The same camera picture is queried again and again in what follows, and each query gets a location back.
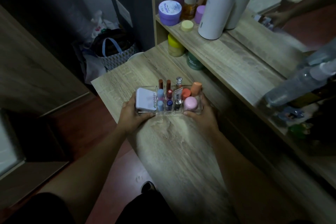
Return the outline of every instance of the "hand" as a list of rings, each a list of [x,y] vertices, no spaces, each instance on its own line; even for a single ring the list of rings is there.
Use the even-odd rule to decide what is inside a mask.
[[[266,17],[272,19],[274,27],[283,27],[292,17],[289,11],[281,13],[266,14]]]
[[[210,106],[208,99],[202,92],[202,104],[203,111],[201,114],[196,114],[194,112],[186,111],[183,114],[192,118],[200,128],[200,130],[205,133],[212,133],[218,130],[217,119],[215,113]]]
[[[155,116],[155,114],[150,112],[143,115],[138,115],[135,112],[134,92],[129,101],[123,103],[123,108],[121,109],[116,129],[118,129],[120,132],[124,133],[127,136],[133,133],[142,122],[148,120],[153,116]]]

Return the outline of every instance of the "green jar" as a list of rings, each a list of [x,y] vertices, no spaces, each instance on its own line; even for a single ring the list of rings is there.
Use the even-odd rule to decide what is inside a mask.
[[[204,65],[199,62],[199,60],[196,59],[195,56],[192,55],[190,52],[188,52],[187,64],[194,70],[202,70],[204,67]]]

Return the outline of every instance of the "yellow lid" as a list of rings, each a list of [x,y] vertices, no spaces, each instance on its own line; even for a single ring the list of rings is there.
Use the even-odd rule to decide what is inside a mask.
[[[193,28],[194,28],[194,24],[192,21],[183,21],[181,24],[182,31],[190,32],[193,30]]]
[[[182,48],[183,45],[176,40],[175,37],[172,36],[172,34],[168,34],[168,44],[174,48]]]

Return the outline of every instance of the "bag handle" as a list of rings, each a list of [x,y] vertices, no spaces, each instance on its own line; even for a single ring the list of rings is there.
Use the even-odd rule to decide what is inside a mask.
[[[105,54],[105,41],[106,41],[106,39],[109,39],[113,44],[114,44],[114,46],[117,48],[117,51],[119,52],[119,53],[122,53],[123,51],[121,50],[121,48],[120,48],[120,46],[119,46],[119,44],[117,43],[117,41],[116,40],[114,40],[113,38],[105,38],[104,39],[104,41],[103,41],[103,49],[102,49],[102,53],[103,53],[103,56],[105,57],[105,58],[107,58],[106,57],[106,54]]]

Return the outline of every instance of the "yellow jar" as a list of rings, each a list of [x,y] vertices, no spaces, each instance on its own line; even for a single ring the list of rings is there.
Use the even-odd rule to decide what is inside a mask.
[[[173,57],[181,57],[185,47],[176,40],[170,33],[168,34],[168,52]]]

